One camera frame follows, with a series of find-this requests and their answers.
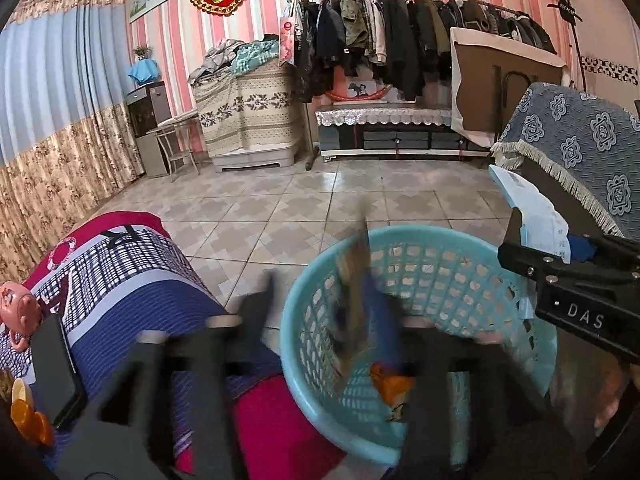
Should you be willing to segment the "white blue paper trash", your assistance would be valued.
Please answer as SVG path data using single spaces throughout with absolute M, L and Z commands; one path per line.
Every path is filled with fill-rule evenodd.
M 490 165 L 488 172 L 511 208 L 506 235 L 498 246 L 498 261 L 516 278 L 518 315 L 521 320 L 540 318 L 558 326 L 559 318 L 544 312 L 537 299 L 537 264 L 545 263 L 546 258 L 570 263 L 568 223 L 529 180 L 496 165 Z

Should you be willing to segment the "orange peel piece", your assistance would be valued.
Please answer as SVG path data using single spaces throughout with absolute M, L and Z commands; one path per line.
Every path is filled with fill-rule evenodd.
M 396 370 L 380 362 L 370 365 L 369 376 L 383 403 L 390 409 L 386 419 L 389 422 L 403 422 L 414 379 L 398 375 Z

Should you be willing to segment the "brown paper trash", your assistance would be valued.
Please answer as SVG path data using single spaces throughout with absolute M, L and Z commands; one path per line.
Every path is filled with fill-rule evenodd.
M 356 356 L 367 347 L 369 313 L 364 305 L 363 281 L 370 270 L 371 252 L 367 214 L 370 203 L 358 203 L 358 223 L 347 240 L 345 251 L 336 260 L 340 296 L 333 309 L 330 331 L 335 389 L 346 386 Z

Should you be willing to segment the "dark brown cabinet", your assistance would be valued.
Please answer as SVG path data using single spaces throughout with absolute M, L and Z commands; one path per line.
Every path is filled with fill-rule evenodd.
M 611 231 L 602 230 L 582 203 L 533 160 L 524 158 L 518 173 L 536 185 L 539 192 L 550 200 L 556 211 L 567 222 L 570 234 L 589 236 L 611 234 Z

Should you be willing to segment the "black phone case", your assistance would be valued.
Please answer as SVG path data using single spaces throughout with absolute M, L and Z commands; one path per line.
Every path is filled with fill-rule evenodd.
M 87 393 L 67 342 L 61 318 L 48 316 L 32 335 L 36 405 L 57 430 L 73 425 L 87 403 Z

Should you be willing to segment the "orange fruit pieces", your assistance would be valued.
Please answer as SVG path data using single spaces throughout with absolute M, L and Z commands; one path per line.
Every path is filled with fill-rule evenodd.
M 11 400 L 11 420 L 23 438 L 40 448 L 52 448 L 53 427 L 47 416 L 35 409 L 32 390 L 23 379 L 14 380 Z

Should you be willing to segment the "blue fringed patterned cloth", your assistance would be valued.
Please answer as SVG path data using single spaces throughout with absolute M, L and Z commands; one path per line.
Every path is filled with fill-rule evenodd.
M 639 238 L 639 117 L 587 92 L 535 82 L 491 147 L 500 167 L 529 159 L 605 233 Z

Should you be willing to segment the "striped blue red blanket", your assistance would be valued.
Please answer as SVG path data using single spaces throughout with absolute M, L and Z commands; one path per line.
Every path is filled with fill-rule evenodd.
M 87 403 L 67 430 L 53 426 L 54 445 L 29 444 L 1 408 L 1 474 L 6 479 L 59 479 L 58 460 L 91 400 L 124 364 L 147 330 L 181 336 L 228 312 L 210 294 L 183 252 L 152 214 L 102 214 L 61 240 L 24 283 L 42 311 L 58 315 L 87 393 Z M 32 349 L 14 351 L 1 325 L 1 368 L 23 379 L 36 405 Z M 224 383 L 233 428 L 246 466 L 244 479 L 321 479 L 344 453 L 322 437 L 286 388 L 280 356 L 262 340 L 253 373 Z M 190 397 L 192 375 L 172 378 L 171 427 L 175 466 L 192 479 Z

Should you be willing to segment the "pink piggy bank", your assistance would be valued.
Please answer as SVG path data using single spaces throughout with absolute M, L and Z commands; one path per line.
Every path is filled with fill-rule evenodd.
M 41 320 L 40 304 L 29 289 L 11 281 L 1 285 L 1 325 L 14 351 L 27 350 L 29 338 L 38 330 Z

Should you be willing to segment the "leaning brown board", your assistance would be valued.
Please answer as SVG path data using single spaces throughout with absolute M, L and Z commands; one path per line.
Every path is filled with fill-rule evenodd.
M 570 69 L 548 51 L 480 30 L 450 29 L 451 128 L 490 148 L 534 82 L 567 87 Z

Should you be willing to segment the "blue floral curtain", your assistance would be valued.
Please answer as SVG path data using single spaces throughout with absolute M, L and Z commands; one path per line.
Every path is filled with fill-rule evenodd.
M 1 31 L 1 276 L 24 281 L 142 174 L 125 0 L 22 0 Z

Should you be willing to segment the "hanging dark clothes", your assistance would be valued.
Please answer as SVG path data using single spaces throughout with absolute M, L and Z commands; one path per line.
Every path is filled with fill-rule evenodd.
M 503 36 L 555 54 L 548 32 L 523 12 L 506 13 L 476 0 L 288 0 L 293 27 L 294 93 L 303 103 L 335 99 L 335 71 L 360 68 L 413 101 L 427 76 L 451 77 L 450 29 Z

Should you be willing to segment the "blue covered water bottle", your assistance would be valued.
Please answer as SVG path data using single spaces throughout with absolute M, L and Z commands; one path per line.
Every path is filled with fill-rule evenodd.
M 131 65 L 128 76 L 137 86 L 144 86 L 160 79 L 160 66 L 152 58 L 139 58 Z

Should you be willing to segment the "small potted plant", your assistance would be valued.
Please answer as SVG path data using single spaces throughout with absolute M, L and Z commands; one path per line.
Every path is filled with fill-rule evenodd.
M 141 46 L 134 47 L 132 49 L 134 55 L 138 60 L 143 60 L 144 58 L 150 58 L 152 55 L 152 48 L 147 44 L 142 44 Z

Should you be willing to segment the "pile of clothes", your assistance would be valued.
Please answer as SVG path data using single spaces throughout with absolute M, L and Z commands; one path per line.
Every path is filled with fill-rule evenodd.
M 278 56 L 278 35 L 267 34 L 262 40 L 251 42 L 223 39 L 205 53 L 202 64 L 190 73 L 188 84 L 194 87 L 224 74 L 241 76 Z

